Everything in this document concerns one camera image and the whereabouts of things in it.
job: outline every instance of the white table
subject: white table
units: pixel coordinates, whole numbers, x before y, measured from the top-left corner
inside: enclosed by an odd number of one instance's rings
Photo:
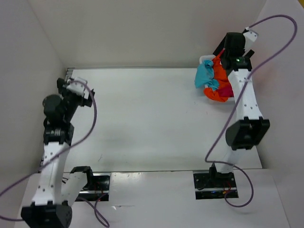
[[[97,208],[111,228],[289,228],[269,171],[247,173],[255,195],[248,206],[240,209],[230,207],[223,199],[195,200],[191,171],[112,173],[109,201],[100,202]],[[22,205],[29,205],[39,176],[30,178]],[[240,171],[235,171],[235,179],[239,199],[229,201],[242,204],[250,197],[249,183]],[[102,227],[86,203],[76,202],[72,209],[70,228]],[[19,222],[15,228],[28,227]]]
[[[95,89],[98,118],[92,135],[71,151],[65,171],[206,170],[204,157],[223,127],[233,102],[211,103],[194,86],[196,69],[81,69],[72,77]],[[93,108],[78,108],[74,142],[91,127]],[[222,138],[210,159],[230,148]],[[239,166],[261,168],[256,148]]]

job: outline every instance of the robotic arm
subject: robotic arm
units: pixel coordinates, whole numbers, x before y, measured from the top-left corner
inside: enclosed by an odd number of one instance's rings
[[[76,78],[87,84],[87,81]],[[71,146],[74,127],[70,123],[78,106],[91,107],[92,99],[83,85],[59,78],[60,95],[49,95],[43,101],[44,161],[45,164]],[[72,220],[72,205],[84,186],[92,184],[93,172],[89,166],[75,167],[62,186],[64,166],[69,151],[58,156],[42,170],[36,194],[30,206],[23,207],[21,217],[31,228],[67,228]]]
[[[224,50],[220,56],[221,63],[228,75],[235,100],[238,99],[252,70],[250,58],[254,51],[250,48],[257,37],[258,34],[249,28],[246,28],[243,33],[227,33],[213,53],[217,56]],[[248,81],[236,114],[236,122],[226,130],[226,143],[231,147],[231,151],[223,159],[224,162],[232,164],[237,164],[247,150],[258,145],[270,127],[269,120],[263,119],[258,108],[252,79]],[[210,169],[215,178],[227,178],[232,171],[233,167],[226,164],[213,164]]]

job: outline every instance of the blue cloth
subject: blue cloth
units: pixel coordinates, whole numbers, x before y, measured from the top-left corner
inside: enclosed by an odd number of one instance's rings
[[[219,88],[219,82],[214,79],[213,62],[205,60],[199,65],[195,75],[194,85],[196,88],[201,88],[203,85],[208,85],[213,91]]]

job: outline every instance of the white container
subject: white container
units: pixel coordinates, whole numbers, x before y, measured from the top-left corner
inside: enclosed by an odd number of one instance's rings
[[[204,60],[212,60],[213,58],[215,58],[215,55],[207,55],[207,56],[201,56],[199,57],[199,64],[202,64]],[[226,102],[234,102],[234,97],[230,97],[228,98],[228,100]]]

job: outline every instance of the pile of clothes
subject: pile of clothes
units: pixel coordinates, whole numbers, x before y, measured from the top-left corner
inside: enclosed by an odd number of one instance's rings
[[[195,75],[195,87],[204,89],[204,94],[211,100],[226,102],[230,97],[233,97],[233,91],[226,71],[220,63],[219,56],[213,60],[205,60],[202,62]]]

